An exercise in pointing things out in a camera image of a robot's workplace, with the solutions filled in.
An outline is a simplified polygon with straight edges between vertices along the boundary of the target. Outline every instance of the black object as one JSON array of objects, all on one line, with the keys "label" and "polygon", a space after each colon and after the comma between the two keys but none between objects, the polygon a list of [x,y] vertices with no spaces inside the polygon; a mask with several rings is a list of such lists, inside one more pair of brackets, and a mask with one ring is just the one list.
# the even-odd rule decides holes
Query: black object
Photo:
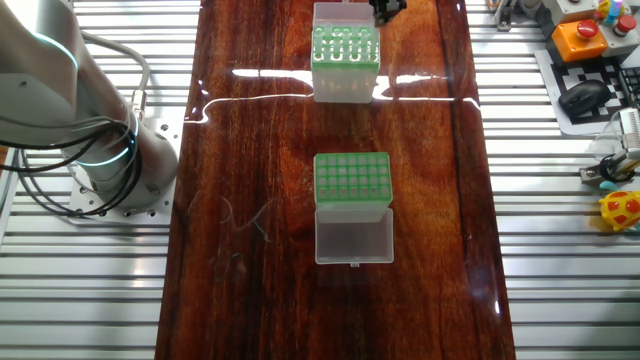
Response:
[{"label": "black object", "polygon": [[406,0],[369,0],[369,5],[373,6],[373,16],[376,20],[376,27],[384,26],[391,21],[398,13],[407,8]]},{"label": "black object", "polygon": [[538,8],[536,21],[540,26],[544,39],[549,40],[553,32],[556,30],[556,24],[551,20],[551,10],[544,6],[544,4],[540,4],[540,7]]},{"label": "black object", "polygon": [[609,174],[609,164],[613,159],[613,155],[614,154],[605,156],[604,158],[602,158],[602,160],[600,160],[600,164],[598,164],[598,172],[600,173],[600,176],[607,181],[611,181],[612,183],[631,181],[631,179],[636,176],[635,171],[630,172],[629,174],[627,174],[627,176],[624,177],[624,179],[620,180],[617,180],[616,178],[611,176],[611,174]]},{"label": "black object", "polygon": [[618,73],[629,106],[640,109],[640,68],[622,69]]},{"label": "black object", "polygon": [[571,118],[595,110],[611,100],[611,91],[602,81],[587,80],[560,95],[558,103]]}]

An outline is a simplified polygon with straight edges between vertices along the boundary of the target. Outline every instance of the glossy wooden board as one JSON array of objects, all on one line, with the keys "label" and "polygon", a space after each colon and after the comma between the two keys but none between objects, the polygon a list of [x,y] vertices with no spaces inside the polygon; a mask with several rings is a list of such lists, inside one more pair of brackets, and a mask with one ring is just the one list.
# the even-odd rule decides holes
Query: glossy wooden board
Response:
[{"label": "glossy wooden board", "polygon": [[[156,358],[514,359],[464,4],[382,29],[367,105],[309,96],[312,18],[202,2]],[[319,266],[313,156],[370,151],[395,262]]]},{"label": "glossy wooden board", "polygon": [[4,160],[6,159],[6,157],[7,157],[7,148],[0,146],[0,164],[4,164]]}]

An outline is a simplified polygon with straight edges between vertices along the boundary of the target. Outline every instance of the metal slatted table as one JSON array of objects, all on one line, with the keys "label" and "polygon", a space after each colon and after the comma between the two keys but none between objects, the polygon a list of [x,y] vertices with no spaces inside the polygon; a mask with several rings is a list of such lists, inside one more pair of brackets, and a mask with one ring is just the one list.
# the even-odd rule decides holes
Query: metal slatted table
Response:
[{"label": "metal slatted table", "polygon": [[[76,0],[84,30],[149,59],[147,114],[176,134],[199,6]],[[595,163],[585,153],[591,139],[558,129],[533,57],[544,48],[540,30],[516,18],[510,33],[497,33],[484,0],[467,0],[467,11],[518,359],[639,359],[640,243],[589,227],[599,195],[577,169]],[[128,98],[139,67],[89,48]],[[30,157],[34,165],[60,160]],[[39,180],[69,201],[65,171]],[[168,228],[77,228],[19,185],[9,194],[0,214],[0,359],[152,359]]]}]

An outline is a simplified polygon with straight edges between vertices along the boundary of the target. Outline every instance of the red emergency stop button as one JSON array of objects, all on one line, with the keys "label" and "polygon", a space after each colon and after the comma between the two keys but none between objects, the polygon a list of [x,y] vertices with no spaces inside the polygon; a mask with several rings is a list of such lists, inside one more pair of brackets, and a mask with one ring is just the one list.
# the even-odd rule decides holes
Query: red emergency stop button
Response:
[{"label": "red emergency stop button", "polygon": [[627,33],[636,28],[636,19],[631,15],[622,15],[618,19],[618,23],[613,29],[614,32],[620,36],[627,35]]},{"label": "red emergency stop button", "polygon": [[584,20],[578,23],[578,37],[583,40],[591,39],[598,34],[598,25],[593,20]]}]

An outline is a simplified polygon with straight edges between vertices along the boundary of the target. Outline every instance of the black computer mouse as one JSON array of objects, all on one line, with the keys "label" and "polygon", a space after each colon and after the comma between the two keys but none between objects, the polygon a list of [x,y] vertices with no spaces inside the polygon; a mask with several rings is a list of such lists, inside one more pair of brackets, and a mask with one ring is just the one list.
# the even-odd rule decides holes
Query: black computer mouse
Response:
[{"label": "black computer mouse", "polygon": [[611,100],[611,91],[600,80],[587,80],[560,95],[560,107],[569,117],[595,110]]}]

